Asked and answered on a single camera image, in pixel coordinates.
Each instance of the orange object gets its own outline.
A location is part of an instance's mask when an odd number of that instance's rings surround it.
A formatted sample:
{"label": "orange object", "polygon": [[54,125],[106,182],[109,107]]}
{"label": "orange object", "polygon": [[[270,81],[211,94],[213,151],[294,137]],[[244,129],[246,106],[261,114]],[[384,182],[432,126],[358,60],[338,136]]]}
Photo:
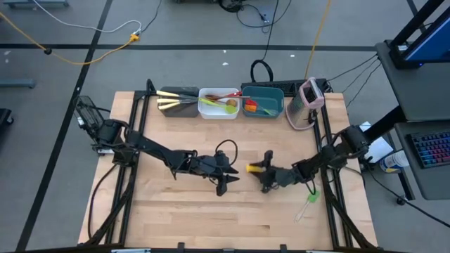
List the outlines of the orange object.
{"label": "orange object", "polygon": [[256,112],[257,106],[256,105],[245,105],[244,110],[248,112]]}

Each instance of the keyboard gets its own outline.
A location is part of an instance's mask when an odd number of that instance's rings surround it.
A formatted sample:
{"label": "keyboard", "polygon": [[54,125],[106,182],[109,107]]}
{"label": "keyboard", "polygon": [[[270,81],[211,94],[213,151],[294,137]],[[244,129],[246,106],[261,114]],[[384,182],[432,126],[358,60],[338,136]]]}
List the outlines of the keyboard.
{"label": "keyboard", "polygon": [[[300,86],[305,83],[306,80],[290,80],[290,81],[277,81],[277,82],[255,82],[244,83],[240,85],[240,89],[244,89],[247,86],[263,86],[269,88],[278,88],[284,92],[285,97],[293,97],[298,92]],[[323,86],[326,85],[326,79],[316,79],[317,86],[323,91]]]}
{"label": "keyboard", "polygon": [[450,131],[410,134],[409,138],[423,169],[450,164]]}

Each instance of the yellow cable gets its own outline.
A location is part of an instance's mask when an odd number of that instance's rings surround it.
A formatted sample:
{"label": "yellow cable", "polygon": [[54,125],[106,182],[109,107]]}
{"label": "yellow cable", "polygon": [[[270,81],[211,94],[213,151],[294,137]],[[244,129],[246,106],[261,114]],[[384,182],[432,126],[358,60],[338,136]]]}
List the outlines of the yellow cable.
{"label": "yellow cable", "polygon": [[319,26],[319,30],[317,30],[316,38],[314,39],[314,44],[313,44],[313,46],[312,46],[311,54],[309,55],[309,60],[308,60],[308,65],[307,65],[307,70],[306,70],[305,73],[304,73],[304,78],[305,78],[305,79],[308,78],[309,65],[311,65],[312,56],[314,55],[314,50],[316,50],[316,45],[317,45],[317,43],[319,42],[319,37],[320,37],[320,35],[321,35],[322,28],[323,28],[323,24],[324,24],[324,22],[325,22],[326,16],[328,15],[328,12],[329,12],[329,10],[330,10],[330,6],[331,6],[331,0],[328,0],[328,3],[326,4],[325,12],[323,13],[321,25]]}
{"label": "yellow cable", "polygon": [[[28,34],[26,34],[24,31],[22,31],[19,27],[17,27],[11,20],[9,20],[9,18],[7,18],[1,11],[0,11],[0,17],[2,17],[9,25],[11,25],[15,30],[17,30],[19,33],[21,33],[25,38],[27,38],[28,40],[30,40],[34,45],[36,45],[37,47],[39,47],[42,50],[47,50],[47,48],[45,48],[44,46],[42,46],[41,44],[37,43],[32,37],[30,37]],[[135,34],[131,34],[131,37],[129,39],[129,41],[125,44],[123,44],[122,46],[108,51],[107,53],[105,53],[104,55],[102,55],[100,58],[97,58],[95,60],[92,60],[90,62],[87,63],[76,63],[76,62],[72,62],[71,60],[68,60],[56,53],[52,53],[53,56],[57,57],[58,59],[65,61],[67,63],[73,64],[73,65],[89,65],[92,63],[96,63],[102,59],[104,59],[107,55],[114,53],[116,51],[119,51],[120,49],[123,49],[124,47],[130,45],[132,42],[138,41],[139,40],[139,36],[135,35]]]}

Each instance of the green spoon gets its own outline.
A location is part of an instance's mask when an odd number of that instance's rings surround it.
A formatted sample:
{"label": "green spoon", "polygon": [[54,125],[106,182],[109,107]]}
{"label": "green spoon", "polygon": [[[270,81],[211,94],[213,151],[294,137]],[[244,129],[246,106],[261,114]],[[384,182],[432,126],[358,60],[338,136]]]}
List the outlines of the green spoon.
{"label": "green spoon", "polygon": [[209,101],[208,99],[205,99],[205,98],[199,98],[198,100],[200,100],[201,102],[204,102],[205,104],[208,104],[208,105],[213,105],[213,106],[223,108],[229,114],[233,114],[238,111],[238,108],[235,108],[232,105],[219,105],[219,104]]}

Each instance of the teal plastic bin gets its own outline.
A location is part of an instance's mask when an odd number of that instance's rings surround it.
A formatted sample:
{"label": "teal plastic bin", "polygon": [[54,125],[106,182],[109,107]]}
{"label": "teal plastic bin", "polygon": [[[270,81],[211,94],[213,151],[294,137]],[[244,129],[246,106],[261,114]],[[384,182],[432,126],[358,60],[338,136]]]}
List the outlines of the teal plastic bin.
{"label": "teal plastic bin", "polygon": [[[244,109],[245,103],[248,98],[244,98],[242,102],[242,110],[247,117],[265,117],[276,118],[283,112],[284,109],[284,93],[277,88],[247,86],[242,90],[242,96],[250,96],[253,101],[258,103],[258,109],[256,112],[248,112]],[[275,115],[269,115],[267,112],[261,110],[261,108],[267,110],[275,110]]]}

